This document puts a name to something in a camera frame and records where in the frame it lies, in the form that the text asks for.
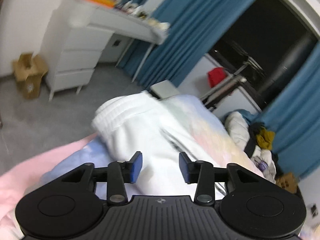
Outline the white knit garment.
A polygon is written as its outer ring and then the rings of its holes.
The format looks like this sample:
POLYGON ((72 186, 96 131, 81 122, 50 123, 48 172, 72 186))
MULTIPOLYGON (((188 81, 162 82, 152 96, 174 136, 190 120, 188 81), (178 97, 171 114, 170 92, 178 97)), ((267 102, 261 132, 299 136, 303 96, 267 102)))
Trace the white knit garment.
POLYGON ((221 122, 191 95, 164 100, 147 92, 119 96, 96 110, 92 125, 115 159, 142 153, 136 185, 143 194, 194 195, 195 185, 186 184, 180 172, 180 152, 216 167, 241 157, 221 122))

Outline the black white clothes rack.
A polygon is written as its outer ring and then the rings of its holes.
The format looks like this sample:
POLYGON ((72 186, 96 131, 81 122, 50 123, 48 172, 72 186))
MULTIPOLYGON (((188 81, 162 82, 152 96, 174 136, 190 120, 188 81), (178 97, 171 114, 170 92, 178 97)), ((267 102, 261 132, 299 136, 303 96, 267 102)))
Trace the black white clothes rack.
POLYGON ((242 87, 248 96, 253 100, 253 104, 259 109, 266 107, 263 97, 253 88, 246 77, 242 74, 245 69, 260 71, 261 68, 250 56, 244 55, 245 60, 242 66, 233 74, 227 72, 227 77, 215 87, 211 88, 206 94, 200 97, 200 100, 207 109, 216 109, 218 103, 226 96, 230 95, 235 89, 242 87))

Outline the pastel rainbow bed duvet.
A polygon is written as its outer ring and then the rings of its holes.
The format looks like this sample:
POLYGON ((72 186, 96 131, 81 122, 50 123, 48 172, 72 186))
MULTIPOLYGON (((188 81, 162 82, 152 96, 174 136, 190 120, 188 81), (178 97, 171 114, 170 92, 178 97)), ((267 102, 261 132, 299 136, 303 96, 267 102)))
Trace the pastel rainbow bed duvet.
MULTIPOLYGON (((259 170, 246 153, 238 146, 236 147, 240 150, 241 157, 239 161, 233 163, 259 174, 259 170)), ((105 167, 115 160, 117 159, 112 157, 107 144, 96 131, 95 135, 50 150, 12 168, 1 176, 1 239, 21 239, 23 237, 14 211, 24 195, 84 163, 105 167)), ((136 183, 127 185, 126 189, 129 196, 143 194, 136 183)))

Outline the white puffy jacket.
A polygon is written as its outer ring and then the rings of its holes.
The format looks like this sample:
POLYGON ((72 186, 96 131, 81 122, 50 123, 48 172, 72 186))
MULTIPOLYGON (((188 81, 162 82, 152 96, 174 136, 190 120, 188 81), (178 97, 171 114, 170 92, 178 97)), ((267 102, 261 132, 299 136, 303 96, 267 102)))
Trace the white puffy jacket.
POLYGON ((225 120, 225 128, 235 144, 246 153, 264 177, 275 183, 276 166, 272 160, 272 153, 258 145, 244 117, 239 112, 232 112, 225 120))

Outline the mustard yellow garment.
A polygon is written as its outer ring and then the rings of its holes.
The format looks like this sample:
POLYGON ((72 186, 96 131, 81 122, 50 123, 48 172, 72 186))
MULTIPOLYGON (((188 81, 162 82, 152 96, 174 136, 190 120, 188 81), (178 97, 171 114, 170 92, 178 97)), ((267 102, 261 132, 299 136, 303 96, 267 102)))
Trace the mustard yellow garment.
POLYGON ((273 146, 273 140, 276 133, 273 131, 269 131, 266 128, 262 127, 259 133, 256 135, 256 140, 258 146, 263 150, 271 151, 273 146))

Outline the brown paper bag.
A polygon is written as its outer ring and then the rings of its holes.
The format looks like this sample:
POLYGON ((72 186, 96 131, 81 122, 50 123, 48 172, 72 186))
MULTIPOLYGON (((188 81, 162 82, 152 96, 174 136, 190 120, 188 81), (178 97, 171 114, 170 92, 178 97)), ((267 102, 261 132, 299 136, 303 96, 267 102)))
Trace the brown paper bag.
POLYGON ((292 172, 286 173, 276 179, 276 184, 286 191, 295 194, 298 189, 298 180, 292 172))

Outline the white bed footboard panel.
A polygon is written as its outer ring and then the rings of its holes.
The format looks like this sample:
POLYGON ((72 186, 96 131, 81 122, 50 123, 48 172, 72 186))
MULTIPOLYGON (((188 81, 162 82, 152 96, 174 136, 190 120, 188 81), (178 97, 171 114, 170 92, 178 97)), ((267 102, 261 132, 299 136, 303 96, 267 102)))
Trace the white bed footboard panel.
POLYGON ((159 99, 166 99, 180 94, 177 88, 169 80, 164 80, 152 85, 150 90, 151 93, 159 99))

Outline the red cloth on rack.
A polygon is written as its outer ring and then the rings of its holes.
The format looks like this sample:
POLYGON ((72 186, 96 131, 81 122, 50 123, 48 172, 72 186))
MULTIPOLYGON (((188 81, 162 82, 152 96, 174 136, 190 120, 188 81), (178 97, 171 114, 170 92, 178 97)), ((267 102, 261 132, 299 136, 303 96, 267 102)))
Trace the red cloth on rack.
POLYGON ((210 88, 222 82, 228 75, 223 67, 216 67, 207 73, 210 88))

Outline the blue curtain right panel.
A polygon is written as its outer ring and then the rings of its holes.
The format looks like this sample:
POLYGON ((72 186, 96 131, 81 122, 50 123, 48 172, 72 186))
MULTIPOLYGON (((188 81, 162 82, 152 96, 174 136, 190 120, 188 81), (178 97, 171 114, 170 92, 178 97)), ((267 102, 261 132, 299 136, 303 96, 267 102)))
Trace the blue curtain right panel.
POLYGON ((272 152, 283 172, 303 179, 319 167, 319 46, 257 120, 275 132, 272 152))

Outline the blue curtain panel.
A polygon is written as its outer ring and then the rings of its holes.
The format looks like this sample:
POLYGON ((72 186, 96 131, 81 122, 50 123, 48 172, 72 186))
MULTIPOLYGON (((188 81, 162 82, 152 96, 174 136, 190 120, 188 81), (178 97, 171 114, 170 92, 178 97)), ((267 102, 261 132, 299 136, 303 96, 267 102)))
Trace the blue curtain panel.
POLYGON ((303 179, 319 167, 319 46, 257 120, 275 132, 272 152, 283 172, 303 179))
POLYGON ((119 66, 137 75, 137 82, 148 89, 169 80, 179 86, 203 55, 255 0, 165 0, 153 16, 170 23, 165 42, 152 49, 139 68, 148 49, 143 41, 129 48, 119 66))

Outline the dark window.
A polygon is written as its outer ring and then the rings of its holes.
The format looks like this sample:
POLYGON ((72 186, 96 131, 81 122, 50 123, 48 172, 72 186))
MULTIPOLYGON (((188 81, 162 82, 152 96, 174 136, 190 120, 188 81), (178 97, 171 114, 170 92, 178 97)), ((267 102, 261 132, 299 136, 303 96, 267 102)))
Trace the dark window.
POLYGON ((245 90, 265 109, 289 84, 317 42, 282 0, 256 0, 208 53, 229 73, 245 77, 245 90))

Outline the cardboard box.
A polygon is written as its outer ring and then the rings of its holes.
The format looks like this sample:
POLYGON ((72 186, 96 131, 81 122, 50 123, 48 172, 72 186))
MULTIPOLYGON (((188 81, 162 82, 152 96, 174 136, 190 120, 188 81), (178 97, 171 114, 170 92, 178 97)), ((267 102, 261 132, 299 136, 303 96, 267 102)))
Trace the cardboard box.
POLYGON ((27 99, 39 97, 42 78, 48 72, 44 59, 33 53, 22 53, 19 59, 12 62, 17 88, 22 96, 27 99))

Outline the white drawer desk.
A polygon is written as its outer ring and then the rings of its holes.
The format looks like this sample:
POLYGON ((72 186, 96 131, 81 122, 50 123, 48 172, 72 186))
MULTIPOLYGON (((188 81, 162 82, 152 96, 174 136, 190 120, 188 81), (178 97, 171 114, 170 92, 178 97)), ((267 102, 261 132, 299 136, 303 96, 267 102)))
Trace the white drawer desk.
POLYGON ((53 11, 40 55, 48 64, 49 101, 56 92, 87 85, 114 34, 145 41, 152 49, 167 39, 166 23, 152 24, 88 0, 61 0, 53 11))

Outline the blue curtain left panel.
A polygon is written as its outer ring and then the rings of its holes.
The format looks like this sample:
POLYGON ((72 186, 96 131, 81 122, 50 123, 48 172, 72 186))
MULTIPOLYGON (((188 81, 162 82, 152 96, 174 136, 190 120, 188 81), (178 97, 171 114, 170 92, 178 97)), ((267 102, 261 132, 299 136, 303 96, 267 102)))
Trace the blue curtain left panel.
POLYGON ((153 16, 170 23, 165 42, 152 49, 139 68, 148 49, 143 41, 129 48, 119 66, 137 75, 137 82, 148 89, 169 80, 179 86, 203 55, 255 0, 165 0, 153 16))

